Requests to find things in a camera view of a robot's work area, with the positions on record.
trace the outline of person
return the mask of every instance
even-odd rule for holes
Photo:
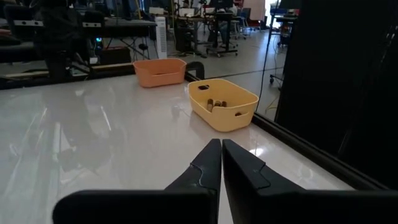
[[[235,6],[235,4],[233,4],[231,8],[227,9],[227,12],[229,12],[229,13],[232,12],[232,15],[236,16],[238,13],[238,8]],[[221,45],[222,47],[225,47],[225,44],[226,44],[227,28],[228,28],[227,21],[221,21],[218,23],[218,30],[220,31],[221,40],[223,41],[223,44]]]

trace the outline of black panel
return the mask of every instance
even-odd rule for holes
[[[398,1],[395,3],[398,26]],[[391,27],[379,75],[371,80],[371,88],[354,124],[341,158],[391,189],[398,190],[397,126],[398,126],[398,30]]]
[[[66,196],[53,211],[54,224],[208,223],[206,190],[87,190]]]
[[[383,223],[396,191],[304,190],[231,140],[223,141],[226,190],[238,223]]]
[[[338,154],[365,83],[377,73],[392,1],[302,1],[289,45],[277,123]]]
[[[213,139],[165,190],[87,190],[61,199],[59,223],[217,224],[221,142]]]

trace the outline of computer monitor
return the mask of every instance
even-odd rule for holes
[[[209,3],[210,7],[215,7],[217,9],[231,8],[234,4],[233,0],[211,0]]]
[[[302,0],[280,0],[280,9],[300,9]]]

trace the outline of chair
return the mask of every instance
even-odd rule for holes
[[[249,23],[248,23],[248,19],[250,18],[250,13],[251,13],[251,8],[243,8],[242,12],[241,12],[241,17],[242,19],[242,28],[244,30],[244,34],[243,35],[251,35],[251,30],[249,30],[249,34],[248,34],[248,28],[249,28]]]

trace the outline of cable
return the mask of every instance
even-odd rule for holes
[[[177,40],[175,38],[175,18],[174,18],[174,2],[170,0],[172,6],[172,22],[173,22],[173,40],[174,40],[174,50],[177,50]]]
[[[108,49],[108,47],[111,45],[112,40],[113,40],[113,38],[111,38],[111,39],[109,40],[109,43],[107,44],[106,49]]]
[[[147,37],[145,37],[145,45],[147,46],[147,53],[148,53],[148,59],[150,60],[150,55],[149,55],[149,46],[148,46],[148,40]]]
[[[145,60],[145,51],[142,50],[142,59]]]
[[[267,43],[267,50],[266,50],[266,57],[264,59],[264,66],[262,68],[262,77],[261,77],[261,90],[260,90],[260,95],[259,95],[259,102],[256,106],[256,111],[259,109],[259,105],[260,105],[260,100],[261,100],[261,95],[262,95],[262,89],[263,89],[263,85],[264,85],[264,75],[266,73],[266,63],[267,63],[267,56],[268,56],[268,50],[269,50],[269,42],[271,41],[271,36],[272,36],[272,28],[274,25],[274,19],[275,19],[275,15],[276,15],[276,10],[278,8],[279,5],[279,0],[277,0],[276,2],[276,6],[275,6],[275,10],[274,10],[274,14],[271,16],[271,23],[269,24],[269,35],[268,35],[268,43]]]
[[[278,94],[278,95],[275,97],[275,99],[273,99],[273,100],[271,101],[271,103],[266,107],[266,110],[265,110],[264,114],[267,114],[267,111],[268,111],[268,110],[276,109],[276,108],[277,108],[277,106],[272,106],[272,105],[275,103],[275,101],[276,101],[278,98],[279,98],[279,94]]]
[[[275,46],[275,40],[276,40],[277,38],[276,37],[274,37],[274,41],[273,41],[273,43],[272,43],[272,48],[274,49],[274,63],[275,63],[275,71],[274,71],[274,76],[276,77],[275,78],[275,80],[276,80],[276,82],[278,83],[278,85],[279,85],[279,88],[280,87],[282,87],[282,84],[281,84],[281,82],[279,81],[279,79],[277,78],[277,56],[280,54],[280,53],[278,53],[277,52],[277,47]]]
[[[137,8],[138,8],[138,18],[141,20],[141,8],[139,7],[139,3],[138,3],[138,0],[136,0],[136,6],[137,6]]]

